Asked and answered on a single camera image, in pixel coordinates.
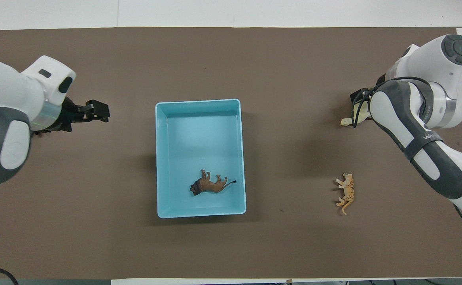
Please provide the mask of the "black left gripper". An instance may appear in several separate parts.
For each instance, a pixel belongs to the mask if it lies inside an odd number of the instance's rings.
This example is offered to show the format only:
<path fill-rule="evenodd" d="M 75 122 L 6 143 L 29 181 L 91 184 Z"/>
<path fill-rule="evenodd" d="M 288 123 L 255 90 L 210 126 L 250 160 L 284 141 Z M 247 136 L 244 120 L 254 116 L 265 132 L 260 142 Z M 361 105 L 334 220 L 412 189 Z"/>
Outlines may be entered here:
<path fill-rule="evenodd" d="M 85 105 L 76 105 L 69 97 L 66 97 L 62 103 L 59 117 L 55 122 L 43 130 L 33 131 L 33 135 L 55 131 L 71 132 L 72 123 L 91 121 L 108 122 L 109 117 L 109 106 L 105 103 L 92 99 L 87 101 Z"/>

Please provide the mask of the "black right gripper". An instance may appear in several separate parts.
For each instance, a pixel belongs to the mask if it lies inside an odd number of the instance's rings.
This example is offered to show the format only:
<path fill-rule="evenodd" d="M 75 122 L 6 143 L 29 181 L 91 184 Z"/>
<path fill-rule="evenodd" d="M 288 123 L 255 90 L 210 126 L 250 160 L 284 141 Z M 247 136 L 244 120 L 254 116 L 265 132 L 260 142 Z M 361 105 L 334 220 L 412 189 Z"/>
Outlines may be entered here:
<path fill-rule="evenodd" d="M 361 103 L 362 101 L 368 102 L 374 94 L 373 89 L 359 89 L 350 95 L 350 101 L 352 105 Z"/>

